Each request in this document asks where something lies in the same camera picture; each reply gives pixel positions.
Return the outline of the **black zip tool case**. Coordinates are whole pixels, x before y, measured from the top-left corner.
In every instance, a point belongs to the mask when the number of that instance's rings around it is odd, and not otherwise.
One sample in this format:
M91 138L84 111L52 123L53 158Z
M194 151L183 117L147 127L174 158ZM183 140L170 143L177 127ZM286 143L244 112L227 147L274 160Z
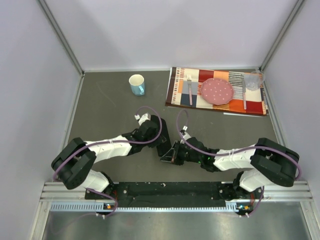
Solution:
M159 118L156 115L151 116L151 120L154 121L158 126L160 126ZM164 156L172 147L168 127L166 121L161 118L162 129L158 140L161 141L159 145L156 146L157 154L159 157Z

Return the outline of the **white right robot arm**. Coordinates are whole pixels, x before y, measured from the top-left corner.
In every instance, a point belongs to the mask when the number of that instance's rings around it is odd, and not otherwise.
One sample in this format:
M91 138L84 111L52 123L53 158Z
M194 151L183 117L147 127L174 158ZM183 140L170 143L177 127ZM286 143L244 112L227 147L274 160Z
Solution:
M179 135L181 140L175 141L161 160L179 166L198 163L211 173L240 169L233 181L233 192L239 198L271 184L292 187L301 175L300 156L268 138L259 138L248 147L225 150L208 148L185 130Z

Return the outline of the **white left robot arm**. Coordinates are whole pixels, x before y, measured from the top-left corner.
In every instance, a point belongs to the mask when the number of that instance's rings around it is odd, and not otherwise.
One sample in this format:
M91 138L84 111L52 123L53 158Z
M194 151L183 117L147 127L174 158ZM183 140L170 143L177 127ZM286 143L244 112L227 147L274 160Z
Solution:
M166 121L146 113L136 115L139 127L131 132L102 141L84 141L74 138L52 161L54 176L68 190L83 187L96 191L102 198L109 198L114 191L113 182L104 172L94 171L97 162L114 157L137 154L144 147L156 148L162 157L171 147Z

